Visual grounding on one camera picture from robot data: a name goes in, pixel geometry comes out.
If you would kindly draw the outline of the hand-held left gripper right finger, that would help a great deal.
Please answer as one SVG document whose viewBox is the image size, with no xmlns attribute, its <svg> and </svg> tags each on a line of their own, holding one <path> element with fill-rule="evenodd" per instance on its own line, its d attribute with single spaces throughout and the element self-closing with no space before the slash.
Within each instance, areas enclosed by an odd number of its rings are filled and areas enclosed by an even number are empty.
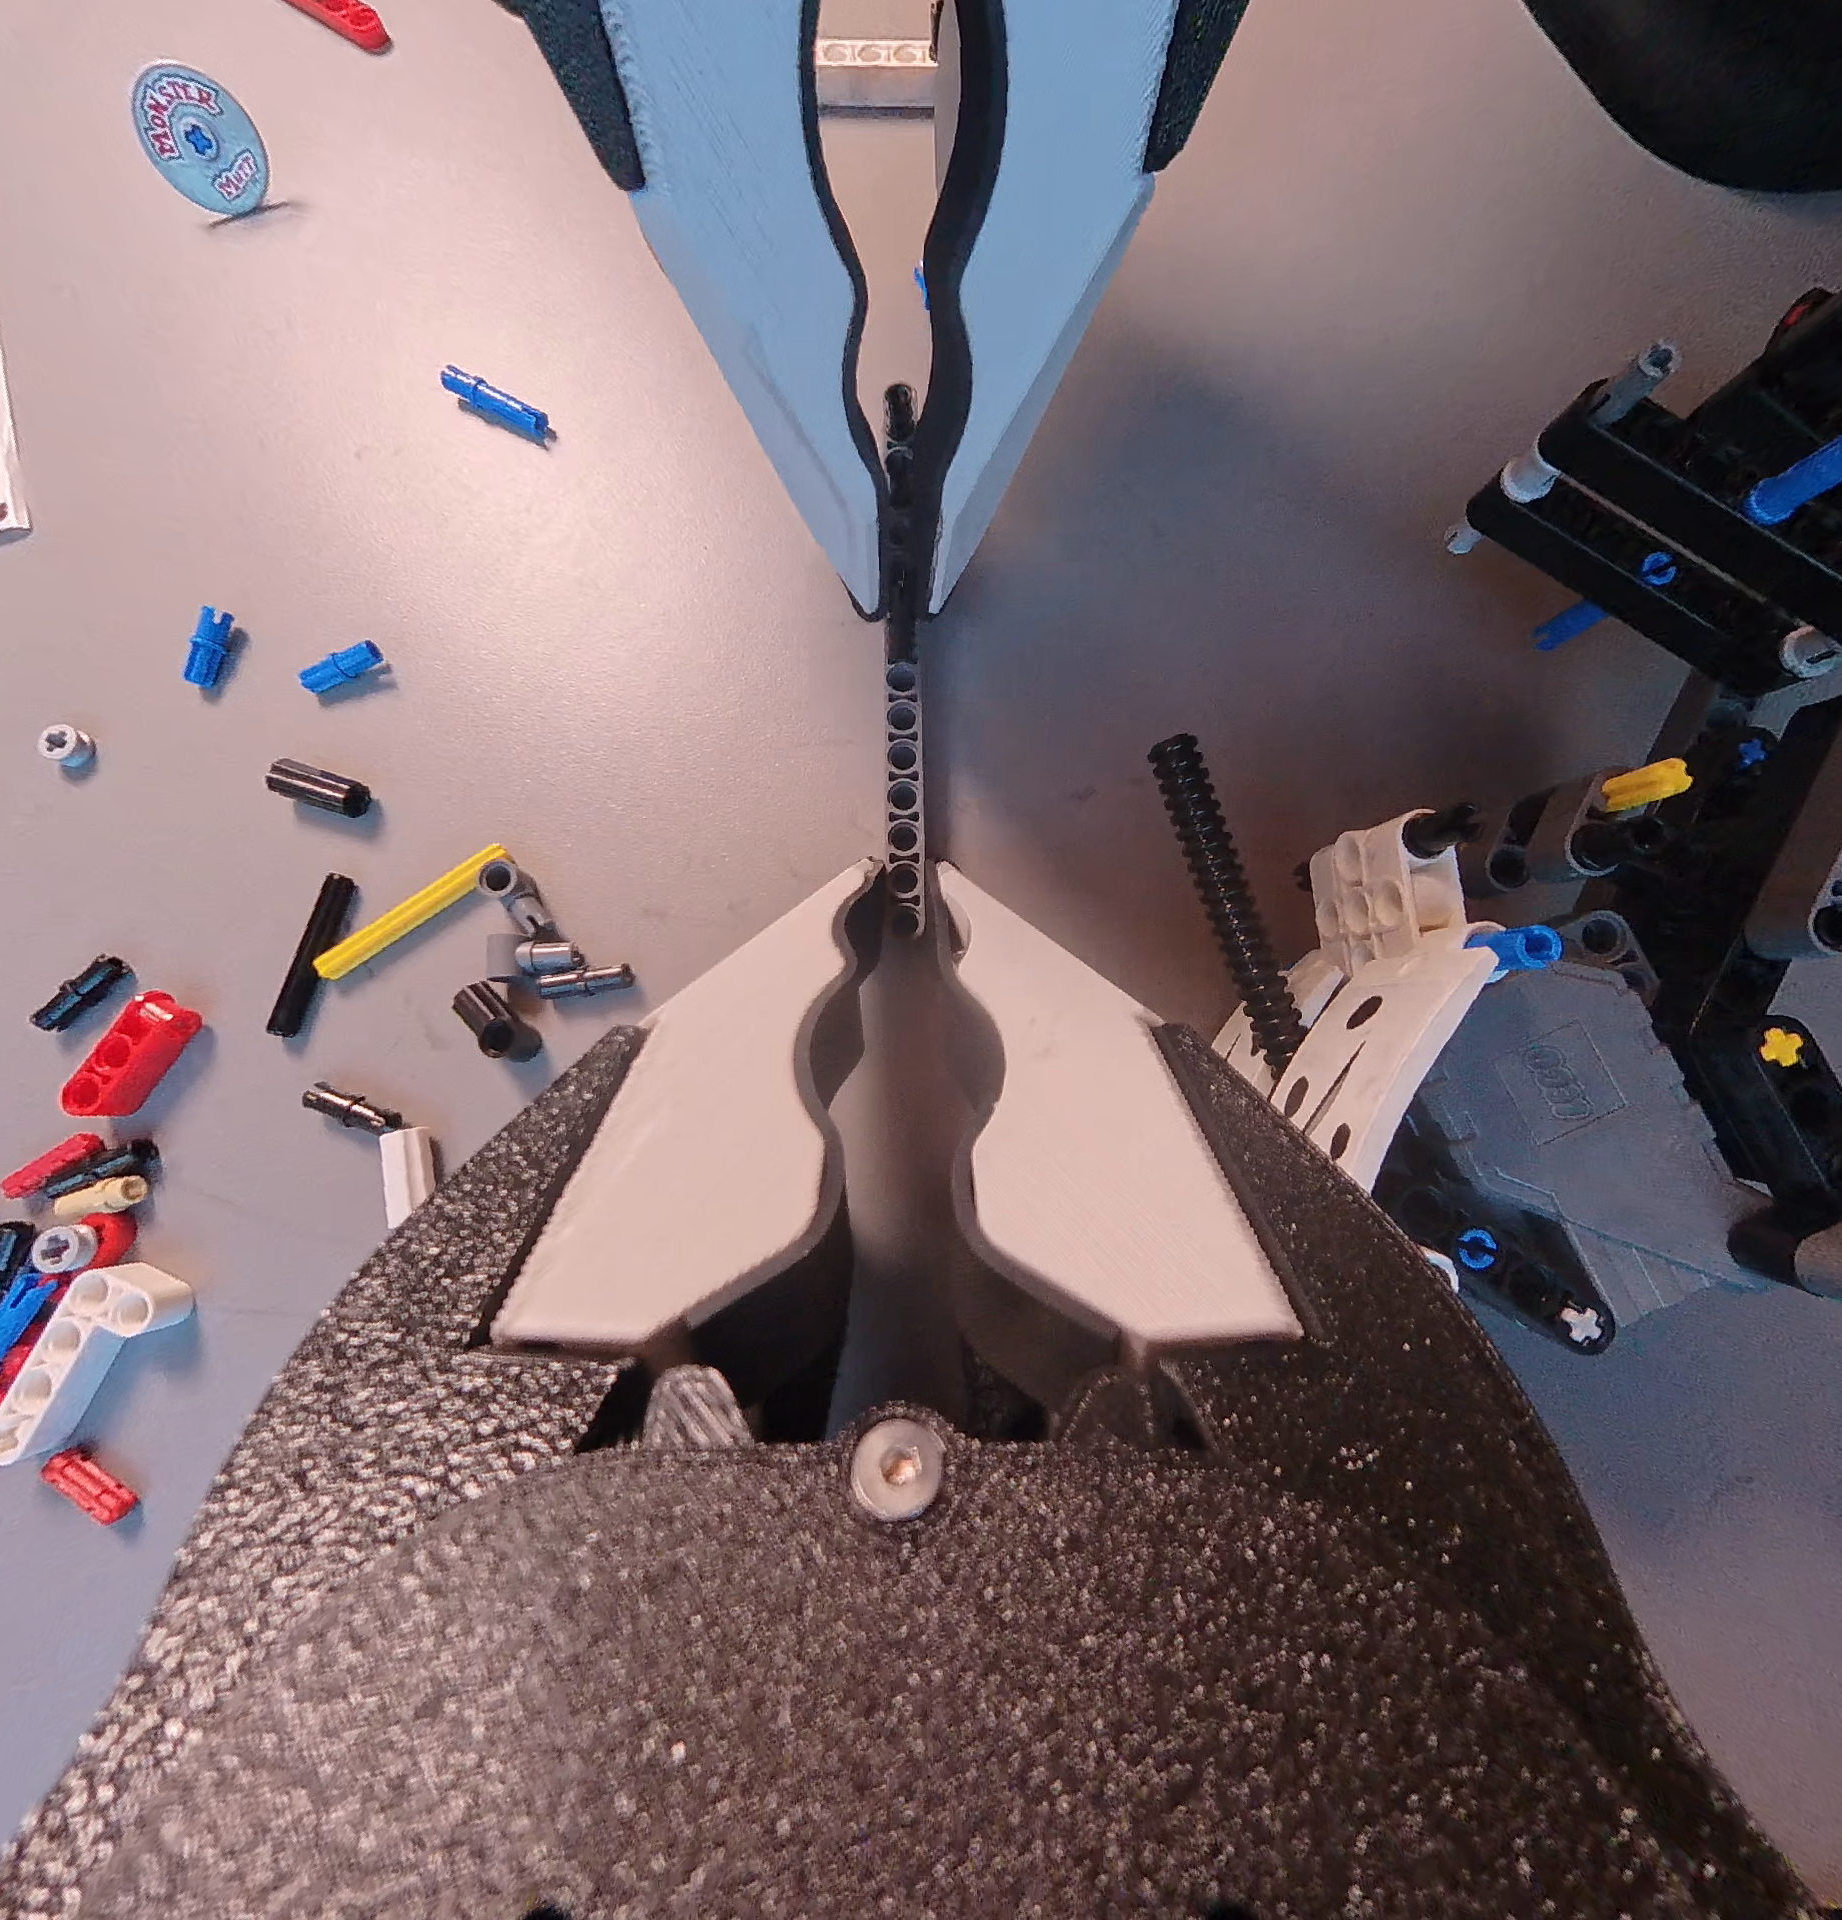
<svg viewBox="0 0 1842 1920">
<path fill-rule="evenodd" d="M 1051 1429 L 1212 1437 L 1177 1365 L 1303 1337 L 1162 1024 L 946 862 L 937 951 L 973 1109 L 953 1311 Z"/>
</svg>

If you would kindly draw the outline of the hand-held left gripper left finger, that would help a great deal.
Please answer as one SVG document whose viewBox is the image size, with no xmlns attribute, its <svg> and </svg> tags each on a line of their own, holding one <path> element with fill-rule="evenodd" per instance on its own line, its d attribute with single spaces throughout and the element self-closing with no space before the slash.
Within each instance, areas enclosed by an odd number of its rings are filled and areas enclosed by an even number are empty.
<svg viewBox="0 0 1842 1920">
<path fill-rule="evenodd" d="M 855 1254 L 830 1107 L 861 1060 L 877 867 L 667 998 L 493 1310 L 500 1352 L 716 1368 L 769 1440 L 828 1424 Z"/>
</svg>

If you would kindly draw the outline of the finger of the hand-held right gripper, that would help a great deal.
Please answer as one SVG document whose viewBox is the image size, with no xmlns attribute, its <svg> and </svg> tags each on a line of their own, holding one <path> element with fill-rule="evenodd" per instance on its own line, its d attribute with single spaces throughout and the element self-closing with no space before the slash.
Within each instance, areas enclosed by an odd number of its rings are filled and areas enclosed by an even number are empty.
<svg viewBox="0 0 1842 1920">
<path fill-rule="evenodd" d="M 882 609 L 884 480 L 856 367 L 867 289 L 817 148 L 817 5 L 604 2 L 648 249 L 814 540 Z"/>
<path fill-rule="evenodd" d="M 1173 2 L 948 5 L 937 201 L 923 271 L 934 367 L 916 539 L 935 616 L 988 531 L 1152 196 L 1148 129 Z"/>
</svg>

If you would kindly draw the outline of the long grey holed beam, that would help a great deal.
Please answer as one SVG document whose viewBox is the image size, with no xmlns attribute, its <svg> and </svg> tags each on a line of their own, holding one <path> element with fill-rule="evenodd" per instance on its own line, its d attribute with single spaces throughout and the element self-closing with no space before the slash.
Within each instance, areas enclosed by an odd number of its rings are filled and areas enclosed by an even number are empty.
<svg viewBox="0 0 1842 1920">
<path fill-rule="evenodd" d="M 930 528 L 914 503 L 911 448 L 884 457 L 889 515 L 884 520 L 884 878 L 886 925 L 914 939 L 928 924 L 926 897 L 926 763 L 916 625 L 928 606 Z"/>
</svg>

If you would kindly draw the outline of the grey elbow connector with pin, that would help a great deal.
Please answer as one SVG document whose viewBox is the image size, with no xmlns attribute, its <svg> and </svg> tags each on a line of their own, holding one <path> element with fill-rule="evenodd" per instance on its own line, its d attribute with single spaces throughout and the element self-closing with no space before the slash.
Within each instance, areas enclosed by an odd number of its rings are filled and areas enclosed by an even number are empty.
<svg viewBox="0 0 1842 1920">
<path fill-rule="evenodd" d="M 570 940 L 519 933 L 495 933 L 486 939 L 483 974 L 543 1002 L 590 998 L 636 983 L 627 965 L 593 967 Z"/>
</svg>

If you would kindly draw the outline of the grey desk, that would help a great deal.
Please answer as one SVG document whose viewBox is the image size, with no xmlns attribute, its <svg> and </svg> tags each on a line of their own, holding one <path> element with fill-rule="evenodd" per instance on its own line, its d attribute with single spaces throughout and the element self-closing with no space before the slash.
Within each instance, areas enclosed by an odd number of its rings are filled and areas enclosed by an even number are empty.
<svg viewBox="0 0 1842 1920">
<path fill-rule="evenodd" d="M 525 27 L 383 5 L 371 58 L 284 5 L 0 5 L 0 337 L 32 531 L 0 540 L 0 1176 L 69 1133 L 96 951 L 208 1028 L 146 1119 L 149 1260 L 196 1293 L 90 1412 L 142 1493 L 101 1528 L 0 1473 L 0 1845 L 128 1663 L 192 1514 L 380 1236 L 372 1095 L 473 1154 L 875 842 L 859 621 Z M 251 113 L 224 218 L 157 174 L 135 76 Z M 1519 5 L 1254 5 L 994 528 L 928 636 L 932 846 L 1167 1020 L 1232 1010 L 1145 766 L 1197 734 L 1280 951 L 1296 864 L 1414 803 L 1500 808 L 1651 752 L 1682 674 L 1444 528 L 1581 385 L 1674 339 L 1686 403 L 1810 286 L 1842 196 L 1633 148 Z M 549 414 L 528 442 L 445 364 Z M 243 633 L 182 670 L 204 604 Z M 326 696 L 300 669 L 371 638 Z M 83 771 L 47 725 L 96 742 Z M 263 785 L 364 781 L 358 820 Z M 263 1030 L 327 875 L 342 937 L 489 845 L 629 991 L 493 981 L 482 891 Z M 493 981 L 543 1037 L 486 1059 Z"/>
</svg>

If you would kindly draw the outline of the white angled beam assembly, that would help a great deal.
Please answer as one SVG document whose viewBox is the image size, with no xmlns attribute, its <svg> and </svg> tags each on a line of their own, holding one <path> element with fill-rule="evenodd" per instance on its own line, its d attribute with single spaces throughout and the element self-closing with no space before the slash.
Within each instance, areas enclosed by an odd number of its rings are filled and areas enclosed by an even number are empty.
<svg viewBox="0 0 1842 1920">
<path fill-rule="evenodd" d="M 934 43 L 921 39 L 814 39 L 820 113 L 930 115 L 935 99 Z"/>
</svg>

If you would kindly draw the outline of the black short connector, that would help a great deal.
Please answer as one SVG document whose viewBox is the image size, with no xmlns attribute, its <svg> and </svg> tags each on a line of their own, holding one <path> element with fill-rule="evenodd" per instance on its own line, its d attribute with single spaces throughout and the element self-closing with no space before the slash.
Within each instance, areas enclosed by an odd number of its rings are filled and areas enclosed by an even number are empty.
<svg viewBox="0 0 1842 1920">
<path fill-rule="evenodd" d="M 490 1060 L 528 1063 L 543 1051 L 541 1034 L 489 979 L 455 991 L 452 1012 Z"/>
</svg>

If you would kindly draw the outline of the long blue pin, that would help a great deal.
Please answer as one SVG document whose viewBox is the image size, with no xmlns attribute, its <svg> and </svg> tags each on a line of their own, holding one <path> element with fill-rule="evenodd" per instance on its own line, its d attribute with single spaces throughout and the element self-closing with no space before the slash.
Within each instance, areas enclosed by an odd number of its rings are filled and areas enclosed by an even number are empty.
<svg viewBox="0 0 1842 1920">
<path fill-rule="evenodd" d="M 438 372 L 438 382 L 462 409 L 479 421 L 499 425 L 536 443 L 545 443 L 552 435 L 549 414 L 541 407 L 500 391 L 479 375 L 445 364 Z"/>
</svg>

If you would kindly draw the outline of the yellow axle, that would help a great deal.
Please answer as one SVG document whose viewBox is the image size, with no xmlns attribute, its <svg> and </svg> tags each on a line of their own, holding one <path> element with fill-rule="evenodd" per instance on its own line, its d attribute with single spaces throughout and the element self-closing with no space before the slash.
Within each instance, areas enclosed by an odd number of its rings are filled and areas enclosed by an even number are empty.
<svg viewBox="0 0 1842 1920">
<path fill-rule="evenodd" d="M 479 848 L 469 859 L 454 867 L 444 876 L 431 880 L 424 889 L 401 901 L 380 917 L 347 934 L 312 962 L 314 976 L 326 981 L 341 979 L 362 965 L 374 961 L 383 949 L 427 925 L 460 901 L 479 889 L 479 875 L 489 864 L 504 864 L 510 852 L 495 842 Z"/>
</svg>

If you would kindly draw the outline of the black toy truck chassis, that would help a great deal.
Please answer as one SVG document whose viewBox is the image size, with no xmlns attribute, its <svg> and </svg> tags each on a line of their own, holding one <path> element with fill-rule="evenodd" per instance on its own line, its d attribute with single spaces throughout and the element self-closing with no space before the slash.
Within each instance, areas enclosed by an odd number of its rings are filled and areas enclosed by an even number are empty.
<svg viewBox="0 0 1842 1920">
<path fill-rule="evenodd" d="M 1677 347 L 1581 393 L 1475 493 L 1502 544 L 1684 663 L 1646 766 L 1494 825 L 1416 808 L 1309 859 L 1269 974 L 1197 743 L 1148 763 L 1239 991 L 1219 1051 L 1481 1306 L 1595 1357 L 1705 1287 L 1842 1304 L 1842 1083 L 1775 1012 L 1842 961 L 1842 289 L 1678 418 Z"/>
</svg>

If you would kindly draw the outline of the black axle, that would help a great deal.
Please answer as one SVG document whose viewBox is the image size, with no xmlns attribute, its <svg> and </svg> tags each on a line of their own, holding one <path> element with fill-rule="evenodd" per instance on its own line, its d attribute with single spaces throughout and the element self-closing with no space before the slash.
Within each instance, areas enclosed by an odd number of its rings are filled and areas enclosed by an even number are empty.
<svg viewBox="0 0 1842 1920">
<path fill-rule="evenodd" d="M 302 1034 L 308 1010 L 322 985 L 317 961 L 331 949 L 345 928 L 345 920 L 354 907 L 358 880 L 354 876 L 323 876 L 308 922 L 302 928 L 300 943 L 287 967 L 284 981 L 271 1006 L 263 1030 L 278 1039 L 293 1039 Z"/>
</svg>

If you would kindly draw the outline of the blue round printed disc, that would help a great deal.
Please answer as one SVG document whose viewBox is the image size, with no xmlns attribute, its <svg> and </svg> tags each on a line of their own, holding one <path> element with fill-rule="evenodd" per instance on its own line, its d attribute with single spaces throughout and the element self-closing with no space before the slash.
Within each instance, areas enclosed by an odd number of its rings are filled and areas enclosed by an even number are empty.
<svg viewBox="0 0 1842 1920">
<path fill-rule="evenodd" d="M 223 84 L 158 61 L 135 76 L 131 112 L 149 166 L 192 205 L 224 218 L 261 208 L 269 186 L 265 145 Z"/>
</svg>

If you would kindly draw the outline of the red short beam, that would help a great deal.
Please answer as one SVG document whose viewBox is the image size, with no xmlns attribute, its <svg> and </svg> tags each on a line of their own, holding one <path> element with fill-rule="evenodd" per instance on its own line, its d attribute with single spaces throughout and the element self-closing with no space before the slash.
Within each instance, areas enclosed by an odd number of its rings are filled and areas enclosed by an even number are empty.
<svg viewBox="0 0 1842 1920">
<path fill-rule="evenodd" d="M 204 1017 L 164 991 L 146 991 L 128 998 L 117 1020 L 61 1086 L 61 1112 L 132 1116 L 202 1027 Z"/>
</svg>

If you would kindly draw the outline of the white thick angled beam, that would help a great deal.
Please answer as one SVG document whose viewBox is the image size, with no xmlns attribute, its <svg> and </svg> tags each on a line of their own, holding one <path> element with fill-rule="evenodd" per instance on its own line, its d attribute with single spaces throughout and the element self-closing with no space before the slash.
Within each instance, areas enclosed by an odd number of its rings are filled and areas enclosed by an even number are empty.
<svg viewBox="0 0 1842 1920">
<path fill-rule="evenodd" d="M 0 1469 L 66 1447 L 122 1343 L 191 1310 L 189 1283 L 147 1263 L 72 1278 L 0 1404 Z"/>
</svg>

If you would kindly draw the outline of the pile of assorted small bricks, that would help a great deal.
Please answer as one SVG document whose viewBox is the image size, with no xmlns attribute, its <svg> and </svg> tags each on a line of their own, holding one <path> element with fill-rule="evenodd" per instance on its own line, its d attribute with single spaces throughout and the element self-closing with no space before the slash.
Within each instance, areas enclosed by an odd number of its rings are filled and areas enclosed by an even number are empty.
<svg viewBox="0 0 1842 1920">
<path fill-rule="evenodd" d="M 135 1251 L 137 1214 L 163 1175 L 149 1138 L 63 1141 L 1 1183 L 0 1402 L 63 1302 L 70 1280 Z"/>
</svg>

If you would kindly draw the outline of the black double pin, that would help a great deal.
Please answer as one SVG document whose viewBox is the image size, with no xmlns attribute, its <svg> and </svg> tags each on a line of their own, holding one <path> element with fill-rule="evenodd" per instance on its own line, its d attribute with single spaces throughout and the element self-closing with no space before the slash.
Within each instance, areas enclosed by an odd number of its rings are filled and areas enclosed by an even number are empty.
<svg viewBox="0 0 1842 1920">
<path fill-rule="evenodd" d="M 131 974 L 126 961 L 114 954 L 96 954 L 30 1013 L 30 1024 L 42 1034 L 59 1034 L 69 1028 L 88 1012 L 105 1003 Z"/>
</svg>

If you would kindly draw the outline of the red short pin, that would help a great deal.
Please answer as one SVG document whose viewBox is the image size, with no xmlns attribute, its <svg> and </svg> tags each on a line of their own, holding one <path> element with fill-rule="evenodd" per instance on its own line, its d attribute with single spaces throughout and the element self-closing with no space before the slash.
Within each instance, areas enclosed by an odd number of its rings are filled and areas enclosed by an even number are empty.
<svg viewBox="0 0 1842 1920">
<path fill-rule="evenodd" d="M 40 1479 L 98 1527 L 115 1527 L 140 1506 L 140 1493 L 81 1447 L 47 1456 Z"/>
</svg>

